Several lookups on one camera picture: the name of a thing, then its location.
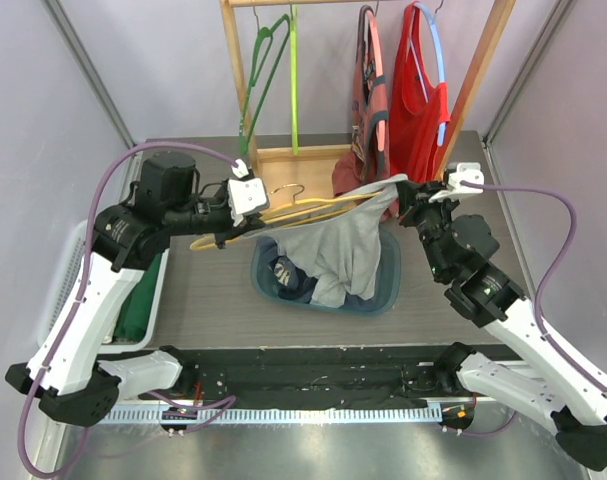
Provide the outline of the pink hanger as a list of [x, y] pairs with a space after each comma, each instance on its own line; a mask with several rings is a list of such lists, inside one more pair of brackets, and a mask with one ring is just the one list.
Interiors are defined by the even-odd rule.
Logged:
[[[374, 59], [374, 71], [375, 77], [379, 78], [384, 75], [384, 69], [382, 64], [382, 54], [381, 54], [381, 46], [379, 39], [378, 26], [376, 22], [375, 14], [368, 10], [366, 12], [366, 17], [368, 19], [368, 27], [369, 27], [369, 35], [371, 37], [371, 49], [373, 53]], [[377, 122], [377, 150], [383, 152], [385, 149], [385, 121], [380, 120]]]

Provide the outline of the yellow hanger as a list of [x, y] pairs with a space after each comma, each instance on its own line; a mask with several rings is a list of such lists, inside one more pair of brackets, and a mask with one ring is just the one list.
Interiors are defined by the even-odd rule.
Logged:
[[207, 234], [193, 241], [189, 246], [192, 252], [211, 249], [224, 249], [228, 244], [250, 239], [272, 230], [286, 229], [306, 224], [318, 223], [347, 213], [366, 200], [375, 198], [382, 192], [347, 194], [335, 198], [307, 198], [261, 212], [251, 220], [244, 220], [232, 234]]

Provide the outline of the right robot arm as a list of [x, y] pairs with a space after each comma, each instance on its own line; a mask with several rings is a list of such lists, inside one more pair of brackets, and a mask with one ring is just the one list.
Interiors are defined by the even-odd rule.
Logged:
[[524, 290], [496, 267], [499, 243], [480, 215], [453, 216], [464, 194], [486, 191], [465, 181], [397, 185], [400, 224], [416, 228], [435, 282], [451, 307], [507, 345], [536, 372], [528, 378], [460, 342], [435, 363], [434, 380], [448, 395], [463, 389], [489, 396], [535, 421], [582, 466], [607, 467], [607, 374], [542, 316], [540, 294]]

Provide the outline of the pink tank top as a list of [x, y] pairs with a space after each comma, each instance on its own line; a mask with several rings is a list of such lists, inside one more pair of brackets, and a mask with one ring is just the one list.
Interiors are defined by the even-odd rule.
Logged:
[[[350, 148], [332, 172], [333, 194], [338, 197], [360, 186], [391, 176], [389, 160], [389, 107], [385, 74], [376, 78], [366, 12], [360, 8], [352, 85]], [[385, 121], [385, 149], [377, 150], [377, 122]]]

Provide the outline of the lime green hanger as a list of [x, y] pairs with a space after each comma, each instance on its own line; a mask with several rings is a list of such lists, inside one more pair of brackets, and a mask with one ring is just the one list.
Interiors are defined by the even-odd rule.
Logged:
[[297, 7], [290, 5], [290, 106], [291, 106], [291, 148], [294, 156], [299, 154], [298, 125], [298, 56], [297, 56]]

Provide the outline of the grey tank top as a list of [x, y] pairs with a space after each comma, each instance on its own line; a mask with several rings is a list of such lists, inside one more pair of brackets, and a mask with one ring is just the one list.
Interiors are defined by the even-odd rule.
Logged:
[[339, 308], [345, 294], [372, 299], [381, 255], [380, 220], [398, 199], [397, 183], [406, 179], [398, 174], [353, 190], [353, 194], [378, 188], [382, 192], [332, 219], [255, 237], [273, 239], [279, 255], [318, 279], [311, 304]]

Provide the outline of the navy blue tank top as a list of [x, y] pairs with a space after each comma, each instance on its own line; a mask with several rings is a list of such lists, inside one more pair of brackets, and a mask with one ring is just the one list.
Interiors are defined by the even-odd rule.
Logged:
[[[287, 256], [279, 255], [277, 243], [273, 239], [261, 239], [257, 245], [263, 252], [264, 263], [278, 284], [278, 298], [295, 303], [311, 304], [318, 279], [309, 277]], [[345, 294], [344, 301], [339, 309], [373, 312], [376, 309], [376, 304], [373, 299], [364, 300], [357, 295]]]

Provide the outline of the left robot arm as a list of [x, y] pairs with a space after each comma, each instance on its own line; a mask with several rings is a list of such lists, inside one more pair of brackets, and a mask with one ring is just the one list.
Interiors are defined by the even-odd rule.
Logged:
[[118, 313], [153, 261], [177, 236], [212, 234], [223, 245], [261, 227], [269, 206], [261, 179], [241, 159], [216, 193], [199, 192], [192, 156], [158, 151], [141, 165], [126, 199], [93, 209], [75, 292], [27, 363], [13, 364], [5, 379], [50, 419], [80, 427], [101, 421], [120, 400], [165, 390], [188, 397], [196, 375], [178, 349], [163, 347], [121, 361], [101, 361], [100, 347]]

